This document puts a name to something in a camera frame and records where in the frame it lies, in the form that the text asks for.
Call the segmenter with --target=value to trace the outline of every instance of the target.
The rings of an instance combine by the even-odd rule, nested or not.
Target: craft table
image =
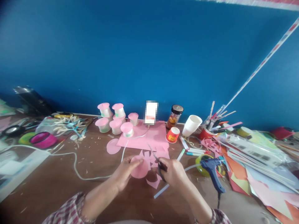
[[[94,122],[88,127],[86,138],[77,150],[75,150],[77,146],[68,138],[63,142],[64,147],[59,151],[59,153],[77,153],[77,169],[83,178],[111,175],[118,167],[123,151],[121,148],[114,155],[108,154],[106,145],[112,139],[108,134],[114,138],[119,138],[119,136],[113,135],[111,130],[108,133],[100,133]],[[170,144],[170,158],[176,159],[182,148],[180,141]],[[25,147],[12,149],[18,154],[30,154],[33,151]],[[126,148],[124,157],[139,153],[139,149]],[[188,167],[195,164],[195,159],[196,157],[185,154],[181,163],[184,167]],[[2,223],[42,223],[48,215],[59,209],[73,195],[80,191],[88,193],[105,181],[105,179],[80,180],[74,172],[73,165],[74,155],[49,156],[13,191],[13,194],[0,204]],[[207,203],[212,208],[216,208],[217,192],[211,179],[203,177],[196,168],[187,171],[187,175]],[[146,178],[152,182],[156,180],[153,171],[150,171]],[[156,190],[147,184],[146,178],[131,178],[125,190],[103,211],[96,223],[127,219],[163,224],[193,223],[194,218],[190,208],[180,194],[168,188],[157,199],[154,199],[154,195],[165,186],[165,183],[161,181]],[[270,223],[276,224],[273,216],[257,198],[232,191],[227,179],[221,179],[221,183],[226,193],[221,195],[220,209],[225,212],[232,223],[262,223],[262,217],[267,217]]]

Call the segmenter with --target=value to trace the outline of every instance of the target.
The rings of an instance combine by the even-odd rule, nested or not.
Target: person's right hand
[[[161,174],[166,182],[177,191],[183,190],[182,188],[190,182],[183,165],[176,159],[161,157],[159,160],[167,166],[167,172],[161,170]]]

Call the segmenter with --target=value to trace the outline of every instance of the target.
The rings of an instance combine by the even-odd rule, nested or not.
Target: glass jar
[[[180,119],[183,111],[184,108],[180,105],[175,104],[172,106],[171,113],[166,124],[166,128],[168,130],[170,130],[172,127],[175,127],[177,125],[178,120]]]

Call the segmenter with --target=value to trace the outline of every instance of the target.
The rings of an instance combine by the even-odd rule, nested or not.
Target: yellow paper
[[[250,186],[249,186],[249,182],[247,180],[239,180],[236,178],[235,174],[233,173],[231,175],[231,179],[240,187],[243,189],[243,191],[245,191],[248,195],[250,195],[251,191],[250,191]]]

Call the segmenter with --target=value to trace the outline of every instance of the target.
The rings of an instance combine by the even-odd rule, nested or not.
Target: person's left hand
[[[133,169],[138,167],[141,163],[143,163],[143,159],[136,160],[132,163],[131,159],[136,156],[132,155],[129,157],[126,157],[123,159],[121,164],[118,166],[118,168],[115,170],[115,172],[112,174],[112,176],[109,178],[109,180],[116,185],[118,192],[121,192],[124,190],[124,188],[127,186],[129,179],[131,178],[131,172]]]

